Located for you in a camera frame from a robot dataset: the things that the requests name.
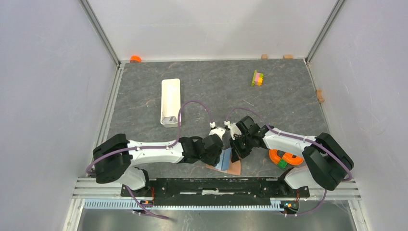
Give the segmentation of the brown leather card holder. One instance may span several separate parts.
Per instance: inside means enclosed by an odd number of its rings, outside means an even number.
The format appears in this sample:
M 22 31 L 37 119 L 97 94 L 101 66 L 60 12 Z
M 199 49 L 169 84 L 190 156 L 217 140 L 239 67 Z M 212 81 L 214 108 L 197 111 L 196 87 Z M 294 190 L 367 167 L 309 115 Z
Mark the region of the brown leather card holder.
M 220 155 L 220 161 L 219 163 L 214 167 L 211 165 L 206 165 L 205 166 L 208 169 L 216 170 L 222 173 L 227 173 L 227 174 L 232 174 L 239 176 L 241 174 L 241 161 L 235 161 L 232 162 L 232 149 L 227 148 L 221 152 Z

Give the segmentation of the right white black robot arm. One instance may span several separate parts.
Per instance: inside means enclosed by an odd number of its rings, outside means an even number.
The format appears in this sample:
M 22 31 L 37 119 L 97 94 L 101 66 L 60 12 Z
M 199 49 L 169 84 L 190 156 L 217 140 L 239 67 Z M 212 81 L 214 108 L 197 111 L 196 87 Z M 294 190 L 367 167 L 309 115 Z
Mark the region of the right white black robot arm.
M 230 130 L 234 161 L 247 157 L 253 148 L 284 151 L 304 160 L 305 166 L 293 167 L 281 175 L 278 191 L 283 196 L 291 196 L 305 186 L 333 191 L 342 181 L 352 178 L 353 160 L 328 133 L 287 133 L 268 125 L 260 127 L 250 116 L 224 124 Z

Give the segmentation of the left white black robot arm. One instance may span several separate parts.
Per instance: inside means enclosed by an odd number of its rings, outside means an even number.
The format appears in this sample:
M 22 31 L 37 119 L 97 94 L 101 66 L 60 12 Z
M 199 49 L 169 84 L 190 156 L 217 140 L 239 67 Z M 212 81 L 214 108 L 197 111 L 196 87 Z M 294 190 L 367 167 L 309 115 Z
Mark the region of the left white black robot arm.
M 118 182 L 139 196 L 151 191 L 148 173 L 138 165 L 167 162 L 193 164 L 201 161 L 216 167 L 227 151 L 220 135 L 182 137 L 179 141 L 138 142 L 116 134 L 93 150 L 94 175 L 98 184 Z

